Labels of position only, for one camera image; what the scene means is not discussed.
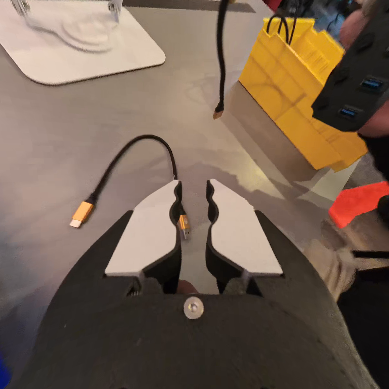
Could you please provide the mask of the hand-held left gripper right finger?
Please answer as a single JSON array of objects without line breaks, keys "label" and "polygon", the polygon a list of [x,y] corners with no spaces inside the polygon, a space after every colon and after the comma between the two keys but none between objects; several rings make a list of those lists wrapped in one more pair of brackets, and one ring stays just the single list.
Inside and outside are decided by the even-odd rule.
[{"label": "hand-held left gripper right finger", "polygon": [[207,180],[206,198],[211,224],[205,261],[219,294],[232,279],[242,279],[246,285],[256,277],[283,277],[254,207],[214,178]]}]

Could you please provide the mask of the black usb cable orange plugs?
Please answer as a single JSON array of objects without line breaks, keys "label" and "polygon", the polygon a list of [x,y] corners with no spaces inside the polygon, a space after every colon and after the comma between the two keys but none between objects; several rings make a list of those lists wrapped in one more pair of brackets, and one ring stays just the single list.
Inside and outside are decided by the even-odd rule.
[{"label": "black usb cable orange plugs", "polygon": [[80,206],[75,211],[74,215],[72,216],[70,226],[74,228],[79,228],[82,224],[87,221],[89,218],[91,212],[93,211],[94,207],[97,204],[97,201],[99,200],[99,197],[105,188],[105,185],[108,182],[108,179],[110,178],[111,173],[113,172],[116,165],[119,163],[120,159],[126,154],[126,152],[136,143],[142,141],[142,140],[153,140],[160,144],[162,144],[170,157],[171,166],[172,166],[172,173],[173,173],[173,179],[178,180],[178,171],[177,171],[177,165],[176,161],[172,152],[171,147],[169,144],[162,138],[156,135],[151,134],[144,134],[139,135],[132,140],[130,140],[123,148],[119,151],[119,153],[114,157],[114,159],[110,162],[108,167],[106,168],[103,176],[101,177],[100,181],[98,182],[97,186],[93,190],[93,192],[87,197],[83,202],[80,203]]}]

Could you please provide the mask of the beige cloth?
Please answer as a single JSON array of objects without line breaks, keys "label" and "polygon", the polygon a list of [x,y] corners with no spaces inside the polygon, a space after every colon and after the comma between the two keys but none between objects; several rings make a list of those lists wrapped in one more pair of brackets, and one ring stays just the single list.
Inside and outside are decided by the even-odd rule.
[{"label": "beige cloth", "polygon": [[323,280],[333,300],[349,290],[355,281],[357,267],[350,250],[333,250],[319,240],[313,240],[304,250],[305,257]]}]

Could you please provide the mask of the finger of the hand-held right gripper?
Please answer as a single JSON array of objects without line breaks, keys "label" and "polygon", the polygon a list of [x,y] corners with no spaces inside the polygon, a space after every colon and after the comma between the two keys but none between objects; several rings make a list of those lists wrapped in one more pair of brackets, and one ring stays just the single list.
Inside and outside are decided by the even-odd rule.
[{"label": "finger of the hand-held right gripper", "polygon": [[389,101],[387,100],[377,112],[358,131],[367,138],[382,138],[389,135]]},{"label": "finger of the hand-held right gripper", "polygon": [[365,28],[366,23],[367,18],[362,11],[354,11],[345,19],[339,32],[339,41],[345,50],[352,46]]}]

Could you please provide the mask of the orange plastic piece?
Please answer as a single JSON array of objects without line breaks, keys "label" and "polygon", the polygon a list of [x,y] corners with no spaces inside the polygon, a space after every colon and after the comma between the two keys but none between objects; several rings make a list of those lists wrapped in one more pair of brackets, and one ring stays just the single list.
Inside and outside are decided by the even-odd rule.
[{"label": "orange plastic piece", "polygon": [[389,185],[382,181],[342,190],[328,214],[339,229],[348,226],[355,217],[373,211],[379,200],[389,194]]}]

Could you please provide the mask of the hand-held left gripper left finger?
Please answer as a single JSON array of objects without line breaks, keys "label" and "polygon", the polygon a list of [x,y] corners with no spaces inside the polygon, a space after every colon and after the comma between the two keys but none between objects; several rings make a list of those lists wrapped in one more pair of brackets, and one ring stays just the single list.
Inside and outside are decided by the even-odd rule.
[{"label": "hand-held left gripper left finger", "polygon": [[182,183],[175,179],[142,200],[105,268],[107,277],[154,278],[175,294],[182,265],[180,217]]}]

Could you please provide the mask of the yellow plastic bin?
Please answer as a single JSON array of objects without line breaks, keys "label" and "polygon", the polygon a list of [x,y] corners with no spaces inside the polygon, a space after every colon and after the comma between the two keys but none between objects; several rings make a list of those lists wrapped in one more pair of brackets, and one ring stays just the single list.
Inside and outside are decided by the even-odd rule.
[{"label": "yellow plastic bin", "polygon": [[280,23],[263,19],[239,81],[314,169],[346,169],[368,152],[364,141],[314,119],[311,108],[344,49],[312,18],[297,19],[289,45]]}]

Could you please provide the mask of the person's black clothing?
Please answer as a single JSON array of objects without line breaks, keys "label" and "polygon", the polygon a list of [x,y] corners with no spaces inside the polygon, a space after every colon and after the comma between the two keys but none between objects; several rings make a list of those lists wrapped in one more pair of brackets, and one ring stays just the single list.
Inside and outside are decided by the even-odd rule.
[{"label": "person's black clothing", "polygon": [[353,343],[372,378],[389,388],[389,269],[358,271],[338,299]]}]

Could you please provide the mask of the black usb hub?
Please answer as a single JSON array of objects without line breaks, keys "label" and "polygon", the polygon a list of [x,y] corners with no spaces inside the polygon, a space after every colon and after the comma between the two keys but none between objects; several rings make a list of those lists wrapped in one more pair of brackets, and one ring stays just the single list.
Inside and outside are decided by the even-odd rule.
[{"label": "black usb hub", "polygon": [[313,118],[358,132],[388,100],[388,1],[361,9],[367,23],[312,104]]}]

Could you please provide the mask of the white monitor stand base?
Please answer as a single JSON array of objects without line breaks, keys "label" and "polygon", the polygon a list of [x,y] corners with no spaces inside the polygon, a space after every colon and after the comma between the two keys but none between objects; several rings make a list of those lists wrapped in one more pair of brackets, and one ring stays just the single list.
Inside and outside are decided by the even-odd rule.
[{"label": "white monitor stand base", "polygon": [[162,65],[162,49],[123,1],[1,1],[1,46],[43,85]]}]

